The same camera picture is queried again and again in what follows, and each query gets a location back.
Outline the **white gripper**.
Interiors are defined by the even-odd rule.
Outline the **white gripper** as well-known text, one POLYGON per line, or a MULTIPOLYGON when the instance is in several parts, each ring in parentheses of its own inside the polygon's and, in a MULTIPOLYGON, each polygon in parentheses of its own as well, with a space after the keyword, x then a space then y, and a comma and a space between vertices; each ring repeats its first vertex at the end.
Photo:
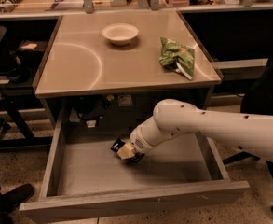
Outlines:
POLYGON ((151 137, 151 130, 147 127, 138 126, 130 134, 128 142, 119 142, 117 155, 122 160, 127 160, 137 153, 145 154, 154 148, 151 137))

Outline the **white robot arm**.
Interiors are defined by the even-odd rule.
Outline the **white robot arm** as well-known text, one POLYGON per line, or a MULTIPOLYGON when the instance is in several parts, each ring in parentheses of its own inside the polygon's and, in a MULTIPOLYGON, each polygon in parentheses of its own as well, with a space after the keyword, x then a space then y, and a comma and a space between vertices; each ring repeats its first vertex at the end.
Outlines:
POLYGON ((197 133, 273 162, 273 116, 201 110, 174 99, 155 106, 117 155, 128 160, 185 133, 197 133))

